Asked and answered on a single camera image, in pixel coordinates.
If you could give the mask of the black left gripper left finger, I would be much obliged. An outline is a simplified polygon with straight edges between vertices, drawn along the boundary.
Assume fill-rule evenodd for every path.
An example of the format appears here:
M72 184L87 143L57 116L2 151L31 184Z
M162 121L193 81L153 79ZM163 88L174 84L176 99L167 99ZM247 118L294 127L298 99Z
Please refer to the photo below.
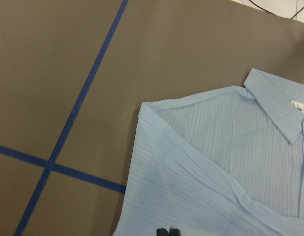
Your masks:
M168 236L168 231L164 228L159 228L156 230L157 236Z

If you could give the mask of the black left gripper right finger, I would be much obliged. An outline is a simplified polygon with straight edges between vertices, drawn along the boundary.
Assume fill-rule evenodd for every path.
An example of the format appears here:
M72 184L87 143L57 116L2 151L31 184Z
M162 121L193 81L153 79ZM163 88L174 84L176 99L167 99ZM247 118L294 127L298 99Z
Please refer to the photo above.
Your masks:
M181 236L180 230L179 229L170 229L169 236Z

